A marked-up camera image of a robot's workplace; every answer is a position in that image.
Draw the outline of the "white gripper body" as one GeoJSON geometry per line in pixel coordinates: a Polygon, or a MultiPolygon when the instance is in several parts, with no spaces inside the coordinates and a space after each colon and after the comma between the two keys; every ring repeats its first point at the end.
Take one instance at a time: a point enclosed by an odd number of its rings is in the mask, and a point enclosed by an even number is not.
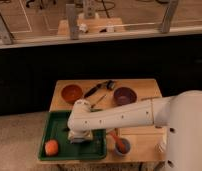
{"type": "Polygon", "coordinates": [[[68,133],[68,140],[71,143],[82,143],[85,141],[93,140],[93,133],[91,131],[73,131],[70,130],[68,133]]]}

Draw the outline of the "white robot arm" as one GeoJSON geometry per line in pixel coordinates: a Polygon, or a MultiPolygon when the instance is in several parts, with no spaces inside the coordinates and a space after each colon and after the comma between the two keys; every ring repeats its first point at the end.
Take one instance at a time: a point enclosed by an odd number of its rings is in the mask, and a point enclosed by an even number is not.
{"type": "Polygon", "coordinates": [[[67,121],[68,139],[81,143],[93,139],[92,130],[137,126],[164,126],[171,97],[147,99],[115,108],[91,111],[85,99],[77,100],[67,121]]]}

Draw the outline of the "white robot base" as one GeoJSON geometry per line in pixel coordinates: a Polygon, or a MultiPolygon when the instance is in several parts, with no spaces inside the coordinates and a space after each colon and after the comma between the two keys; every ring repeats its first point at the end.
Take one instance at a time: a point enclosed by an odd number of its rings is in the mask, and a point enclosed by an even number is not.
{"type": "Polygon", "coordinates": [[[202,171],[202,91],[188,91],[169,104],[165,171],[202,171]]]}

